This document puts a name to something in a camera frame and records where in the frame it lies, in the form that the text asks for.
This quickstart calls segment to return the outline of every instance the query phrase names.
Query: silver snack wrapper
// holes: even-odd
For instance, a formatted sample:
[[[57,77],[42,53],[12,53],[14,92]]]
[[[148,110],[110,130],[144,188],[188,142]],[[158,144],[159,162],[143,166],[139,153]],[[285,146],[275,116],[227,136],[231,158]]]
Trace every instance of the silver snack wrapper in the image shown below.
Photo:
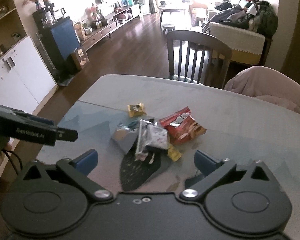
[[[168,131],[146,120],[140,120],[136,160],[144,161],[148,153],[168,152]]]

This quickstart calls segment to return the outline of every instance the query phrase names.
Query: chair backrest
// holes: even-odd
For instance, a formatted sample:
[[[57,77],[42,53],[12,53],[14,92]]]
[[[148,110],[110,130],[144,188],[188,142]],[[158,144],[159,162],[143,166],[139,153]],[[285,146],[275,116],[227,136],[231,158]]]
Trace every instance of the chair backrest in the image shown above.
[[[200,33],[195,31],[188,31],[188,30],[169,32],[167,34],[167,46],[168,46],[170,76],[175,74],[174,51],[173,51],[174,41],[180,41],[178,76],[181,76],[182,44],[184,41],[188,41],[188,47],[186,53],[186,64],[185,64],[185,78],[187,78],[187,73],[189,68],[190,49],[194,50],[194,60],[192,63],[191,81],[194,80],[198,51],[202,51],[197,84],[200,83],[200,79],[203,74],[204,85],[208,85],[207,83],[208,77],[211,76],[210,86],[221,88],[221,89],[224,87],[226,74],[232,57],[232,49],[229,46],[227,46],[222,41],[218,40],[216,37],[206,33]],[[221,67],[219,66],[220,54],[224,56],[223,64]]]

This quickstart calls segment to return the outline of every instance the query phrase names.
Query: tv stand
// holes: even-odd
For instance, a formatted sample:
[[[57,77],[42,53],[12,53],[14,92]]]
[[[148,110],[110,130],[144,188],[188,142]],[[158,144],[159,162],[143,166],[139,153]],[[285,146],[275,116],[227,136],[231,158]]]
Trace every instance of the tv stand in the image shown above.
[[[117,23],[116,19],[118,15],[126,12],[127,10],[131,11],[132,18],[121,24]],[[125,6],[122,8],[122,11],[119,13],[115,13],[115,12],[110,13],[109,15],[105,16],[108,25],[93,31],[92,34],[88,35],[87,38],[81,42],[81,45],[85,48],[85,50],[88,50],[92,46],[94,46],[97,42],[101,41],[104,37],[108,35],[109,38],[111,39],[111,33],[119,29],[123,25],[127,24],[131,20],[135,19],[136,17],[140,17],[140,7],[138,4]]]

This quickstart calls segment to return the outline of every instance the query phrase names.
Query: white cabinet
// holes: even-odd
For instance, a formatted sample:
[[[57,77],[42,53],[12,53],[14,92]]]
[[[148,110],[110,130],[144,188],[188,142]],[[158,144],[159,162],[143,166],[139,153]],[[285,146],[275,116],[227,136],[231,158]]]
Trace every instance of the white cabinet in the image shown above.
[[[140,15],[140,7],[138,4],[131,7],[131,13],[133,17]]]
[[[28,36],[18,43],[13,48],[10,57],[11,64],[15,64],[13,69],[18,73],[35,100],[40,103],[56,83],[43,63],[31,37]]]
[[[32,114],[56,87],[30,36],[0,59],[0,105]]]
[[[32,113],[39,105],[17,72],[0,60],[0,105]]]

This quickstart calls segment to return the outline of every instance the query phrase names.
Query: table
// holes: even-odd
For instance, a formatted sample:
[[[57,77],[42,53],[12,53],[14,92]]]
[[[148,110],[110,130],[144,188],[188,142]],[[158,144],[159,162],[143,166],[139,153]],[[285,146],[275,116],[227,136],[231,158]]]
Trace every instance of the table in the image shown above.
[[[181,192],[184,180],[197,172],[193,163],[197,149],[218,159],[234,159],[239,165],[263,160],[293,205],[285,233],[300,240],[300,114],[268,102],[185,82],[106,75],[87,90],[59,124],[77,129],[78,140],[45,146],[38,159],[52,164],[95,148],[99,164],[89,178],[116,194],[121,190],[118,178],[123,153],[110,137],[127,117],[127,104],[140,102],[148,115],[158,118],[189,106],[207,132],[180,146],[182,159],[137,191]]]
[[[192,2],[185,2],[185,3],[167,3],[165,6],[159,6],[159,13],[160,13],[160,26],[162,23],[162,16],[164,12],[169,12],[170,15],[173,12],[183,12],[186,15],[186,10],[189,10],[189,6],[192,5]]]

